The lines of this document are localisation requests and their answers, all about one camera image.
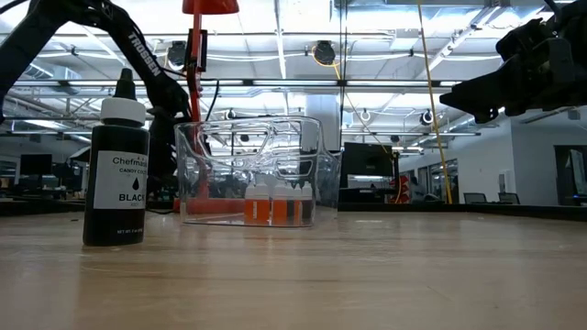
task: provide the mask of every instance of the wooden table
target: wooden table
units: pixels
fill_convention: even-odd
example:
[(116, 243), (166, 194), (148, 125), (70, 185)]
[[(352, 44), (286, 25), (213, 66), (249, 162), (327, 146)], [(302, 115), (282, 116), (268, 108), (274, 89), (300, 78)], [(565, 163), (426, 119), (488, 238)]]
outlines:
[(82, 221), (0, 218), (2, 329), (587, 328), (582, 223), (339, 214), (285, 230), (153, 216), (143, 244), (83, 247)]

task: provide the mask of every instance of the ceiling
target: ceiling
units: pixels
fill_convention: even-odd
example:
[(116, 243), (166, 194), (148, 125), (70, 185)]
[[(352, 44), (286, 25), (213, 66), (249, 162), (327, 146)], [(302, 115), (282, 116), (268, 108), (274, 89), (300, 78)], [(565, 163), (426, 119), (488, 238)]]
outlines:
[[(7, 2), (0, 0), (0, 5)], [(153, 52), (159, 55), (161, 65), (166, 64), (166, 49), (172, 41), (186, 40), (187, 30), (193, 24), (192, 17), (182, 13), (181, 0), (113, 2), (129, 12)], [(209, 31), (210, 37), (208, 67), (203, 78), (334, 81), (337, 75), (333, 68), (319, 66), (312, 56), (305, 54), (317, 41), (329, 40), (338, 55), (341, 45), (347, 45), (347, 60), (344, 61), (344, 55), (336, 59), (336, 62), (343, 60), (340, 68), (342, 72), (346, 71), (344, 78), (347, 80), (426, 79), (424, 48), (414, 1), (355, 0), (349, 1), (348, 11), (341, 10), (339, 3), (339, 0), (240, 0), (238, 14), (205, 16), (203, 28)], [(531, 18), (551, 16), (543, 2), (538, 0), (424, 0), (423, 4), (432, 79), (448, 82), (494, 71), (501, 64), (494, 51), (497, 40)], [(25, 3), (0, 16), (0, 40), (25, 16), (27, 9), (28, 3)], [(345, 29), (348, 32), (346, 36), (340, 34), (341, 15), (346, 17), (342, 21), (343, 32)], [(281, 36), (276, 33), (278, 27)], [(72, 49), (80, 56), (71, 55)], [(85, 81), (109, 81), (83, 87), (76, 95), (38, 87), (36, 81), (13, 88), (12, 92), (21, 99), (35, 102), (37, 106), (27, 109), (33, 115), (79, 116), (80, 120), (63, 124), (81, 129), (96, 125), (95, 120), (82, 119), (98, 117), (102, 99), (112, 91), (111, 82), (117, 78), (123, 65), (128, 65), (104, 31), (73, 23), (60, 28), (35, 64), (49, 71), (56, 66), (69, 68), (79, 74), (77, 78)], [(33, 78), (22, 77), (27, 81)], [(419, 121), (420, 115), (430, 108), (425, 87), (424, 84), (420, 88), (348, 89), (348, 94), (358, 111), (372, 114), (367, 124), (373, 131), (429, 131), (430, 126), (421, 126)], [(456, 124), (466, 123), (459, 126), (460, 131), (475, 131), (468, 115), (438, 102), (440, 94), (447, 89), (437, 88), (434, 94), (443, 130), (450, 131)], [(144, 91), (141, 94), (139, 89), (138, 94), (143, 96), (140, 101), (149, 106)], [(203, 111), (211, 104), (213, 94), (214, 84), (210, 83), (204, 89)], [(290, 113), (304, 111), (307, 94), (339, 94), (339, 89), (280, 88), (279, 85), (222, 87), (215, 105), (215, 117), (222, 118), (230, 109), (244, 116), (282, 115), (286, 111), (284, 105), (288, 105), (287, 112)], [(15, 112), (11, 113), (12, 105), (5, 106), (7, 114), (22, 116), (17, 113), (16, 106)], [(46, 105), (45, 110), (41, 109), (43, 105)], [(352, 112), (349, 102), (345, 102), (345, 111)], [(348, 128), (363, 129), (359, 119), (353, 116), (353, 124)], [(345, 140), (360, 138), (372, 141), (372, 137), (344, 137)], [(414, 139), (406, 138), (403, 143), (412, 145)]]

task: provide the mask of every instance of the clear plastic bin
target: clear plastic bin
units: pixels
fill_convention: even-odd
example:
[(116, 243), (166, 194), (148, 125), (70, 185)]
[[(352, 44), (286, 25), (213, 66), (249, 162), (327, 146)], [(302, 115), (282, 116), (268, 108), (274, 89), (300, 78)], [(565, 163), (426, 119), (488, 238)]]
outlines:
[(313, 118), (180, 124), (175, 139), (187, 224), (304, 227), (337, 214), (339, 155)]

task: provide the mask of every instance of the chefmaster label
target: chefmaster label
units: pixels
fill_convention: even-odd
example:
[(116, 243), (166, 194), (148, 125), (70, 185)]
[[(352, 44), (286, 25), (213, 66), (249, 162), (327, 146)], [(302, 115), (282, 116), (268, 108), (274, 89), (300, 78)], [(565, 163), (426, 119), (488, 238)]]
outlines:
[(94, 209), (144, 209), (147, 166), (146, 155), (98, 151)]

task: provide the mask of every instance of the office chair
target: office chair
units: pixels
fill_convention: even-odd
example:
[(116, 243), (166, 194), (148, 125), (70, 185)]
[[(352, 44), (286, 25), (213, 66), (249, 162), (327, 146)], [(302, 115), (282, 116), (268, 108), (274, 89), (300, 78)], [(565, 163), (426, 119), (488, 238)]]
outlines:
[(517, 193), (511, 192), (500, 192), (499, 193), (499, 201), (502, 203), (508, 203), (511, 205), (519, 205), (520, 198), (517, 196)]
[(487, 198), (484, 193), (480, 192), (465, 192), (465, 204), (482, 204), (487, 203)]

